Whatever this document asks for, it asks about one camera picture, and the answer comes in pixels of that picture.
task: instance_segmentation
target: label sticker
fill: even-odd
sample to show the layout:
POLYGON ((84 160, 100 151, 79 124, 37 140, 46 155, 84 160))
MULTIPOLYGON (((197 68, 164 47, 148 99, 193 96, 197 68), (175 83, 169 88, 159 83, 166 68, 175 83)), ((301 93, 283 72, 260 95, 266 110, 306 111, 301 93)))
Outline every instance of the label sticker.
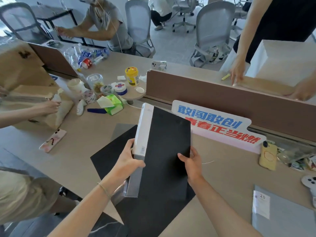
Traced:
POLYGON ((270 219, 270 196, 259 191, 253 191, 252 211, 270 219))

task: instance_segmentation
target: gray t-shirt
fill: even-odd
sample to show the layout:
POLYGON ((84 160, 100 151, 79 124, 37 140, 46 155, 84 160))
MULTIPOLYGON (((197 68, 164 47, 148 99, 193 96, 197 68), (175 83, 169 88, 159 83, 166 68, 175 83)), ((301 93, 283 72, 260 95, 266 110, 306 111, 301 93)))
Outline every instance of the gray t-shirt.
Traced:
POLYGON ((113 36, 111 40, 108 41, 108 45, 112 51, 120 52, 120 44, 122 50, 127 50, 132 47, 133 39, 127 33, 127 27, 123 20, 123 17, 119 11, 119 9, 111 2, 104 0, 103 2, 104 12, 99 12, 101 18, 97 16, 96 10, 94 7, 90 6, 87 15, 89 15, 98 28, 98 30, 106 29, 108 23, 111 19, 117 19, 120 22, 119 28, 116 31, 116 34, 113 36))

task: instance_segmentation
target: yellow phone case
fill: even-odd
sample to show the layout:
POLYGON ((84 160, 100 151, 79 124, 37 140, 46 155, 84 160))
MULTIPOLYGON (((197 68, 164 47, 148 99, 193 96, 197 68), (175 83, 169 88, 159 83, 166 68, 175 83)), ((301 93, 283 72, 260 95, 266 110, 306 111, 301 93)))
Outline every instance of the yellow phone case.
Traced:
POLYGON ((259 165, 268 169, 276 170, 277 164, 277 146, 264 142, 259 157, 259 165))

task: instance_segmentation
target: hand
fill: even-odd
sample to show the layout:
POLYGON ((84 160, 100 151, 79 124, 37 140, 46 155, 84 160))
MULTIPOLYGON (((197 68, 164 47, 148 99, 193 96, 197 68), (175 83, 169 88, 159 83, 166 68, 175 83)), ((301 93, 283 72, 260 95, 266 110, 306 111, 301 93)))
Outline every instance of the hand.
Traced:
POLYGON ((31 107, 34 111, 35 116, 45 116, 49 114, 54 114, 58 111, 58 107, 60 106, 60 101, 45 101, 35 106, 31 107))
POLYGON ((122 184, 138 167, 144 168, 145 163, 142 160, 132 157, 132 144, 135 139, 129 139, 119 156, 115 166, 110 171, 109 175, 116 179, 119 184, 122 184))
POLYGON ((246 61, 243 58, 236 58, 232 67, 230 69, 230 79, 232 80, 232 85, 244 79, 244 72, 246 69, 246 61))
POLYGON ((58 33, 58 35, 60 36, 65 36, 68 38, 72 38, 72 37, 82 37, 82 33, 81 31, 79 31, 77 28, 64 28, 61 26, 57 26, 56 27, 56 31, 58 33))
POLYGON ((190 158, 178 153, 178 157, 185 163, 185 169, 188 174, 188 183, 192 186, 194 182, 202 176, 202 160, 196 149, 191 146, 190 158))
POLYGON ((309 100, 316 94, 316 77, 308 77, 295 86, 294 93, 290 96, 292 99, 302 101, 309 100))

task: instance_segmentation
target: gray folder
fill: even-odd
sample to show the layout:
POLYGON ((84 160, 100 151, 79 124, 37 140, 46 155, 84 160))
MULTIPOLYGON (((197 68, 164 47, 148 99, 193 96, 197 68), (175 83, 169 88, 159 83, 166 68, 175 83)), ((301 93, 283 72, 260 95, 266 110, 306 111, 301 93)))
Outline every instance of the gray folder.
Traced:
POLYGON ((252 210, 252 226, 264 237, 316 236, 316 215, 313 210, 256 185, 255 191, 270 196, 270 219, 252 210))

